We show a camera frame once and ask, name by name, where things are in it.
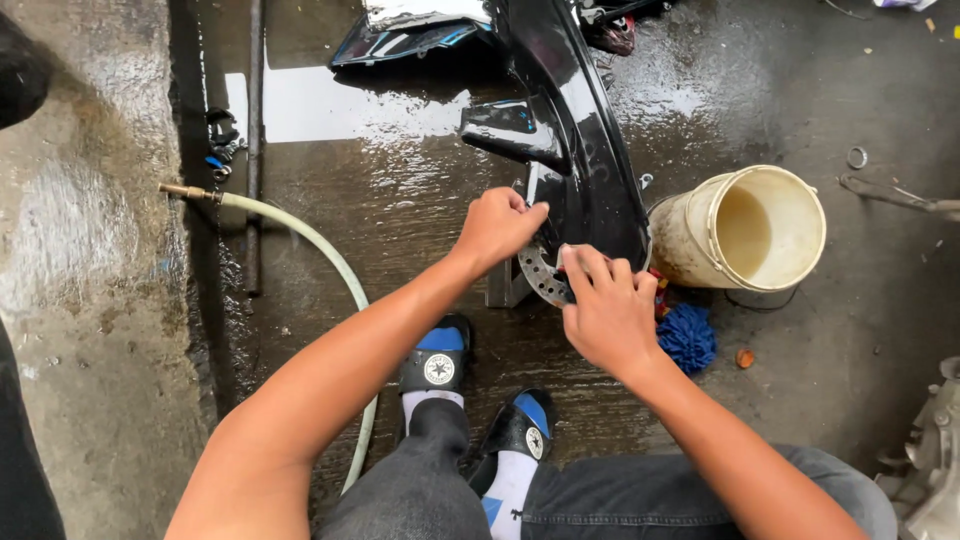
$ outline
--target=white plastic bucket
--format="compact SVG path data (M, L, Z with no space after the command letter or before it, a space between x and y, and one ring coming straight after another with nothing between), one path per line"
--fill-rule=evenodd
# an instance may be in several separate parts
M792 287L813 270L827 241L816 193L773 165L713 177L651 209L652 265L691 287Z

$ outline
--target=metal rod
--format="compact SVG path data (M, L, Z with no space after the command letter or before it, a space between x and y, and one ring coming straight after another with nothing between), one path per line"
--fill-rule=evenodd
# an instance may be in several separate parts
M250 9L250 79L247 84L248 136L247 150L247 197L260 200L263 174L263 57L266 0L251 0ZM260 294L260 236L263 222L259 215L247 214L247 294Z

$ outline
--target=knee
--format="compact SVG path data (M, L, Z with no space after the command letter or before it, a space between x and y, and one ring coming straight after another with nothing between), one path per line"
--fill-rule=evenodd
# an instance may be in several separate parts
M873 540L896 540L894 508L872 480L822 450L777 446L777 451L837 501Z

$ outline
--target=wet concrete floor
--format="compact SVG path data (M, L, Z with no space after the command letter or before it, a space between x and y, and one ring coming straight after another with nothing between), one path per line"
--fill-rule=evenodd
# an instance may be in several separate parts
M209 103L244 119L247 11L207 0L199 9ZM638 22L634 54L612 59L609 94L634 170L655 177L648 205L755 163L779 164L819 190L828 246L789 305L761 314L721 293L693 295L711 306L719 345L695 380L764 437L818 446L871 474L876 454L902 443L938 362L960 351L949 329L960 240L955 225L861 203L835 177L849 172L847 150L859 145L870 153L863 178L960 198L951 181L960 81L949 68L960 61L952 36L960 7L941 2L923 16L860 10L871 20L813 0L681 0ZM440 258L469 201L521 178L523 167L454 134L466 104L518 92L483 46L335 78L325 65L360 13L356 0L270 3L263 197L323 233L375 300ZM242 193L242 158L234 165L226 189ZM243 217L222 212L221 220L233 362L219 397L228 408L355 306L323 256L276 227L264 237L264 295L248 300L237 262ZM474 440L507 393L534 383L560 407L553 460L673 449L643 405L566 343L556 309L487 309L482 283L456 308L477 330L465 390ZM733 364L740 347L756 352L750 370ZM394 445L396 390L381 400L368 466ZM317 466L319 516L336 500L356 432L354 424Z

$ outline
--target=person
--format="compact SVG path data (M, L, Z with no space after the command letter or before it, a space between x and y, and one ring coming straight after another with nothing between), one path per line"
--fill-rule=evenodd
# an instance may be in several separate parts
M770 446L686 377L657 344L657 280L589 246L563 247L576 296L564 308L566 336L646 403L684 453L560 470L543 462L556 422L549 394L528 388L497 414L477 471L463 479L469 437L457 390L471 335L444 313L526 245L547 210L510 188L485 192L446 257L291 358L214 431L167 540L309 538L316 459L398 364L405 437L342 497L321 538L896 538L892 506L866 477L814 449Z

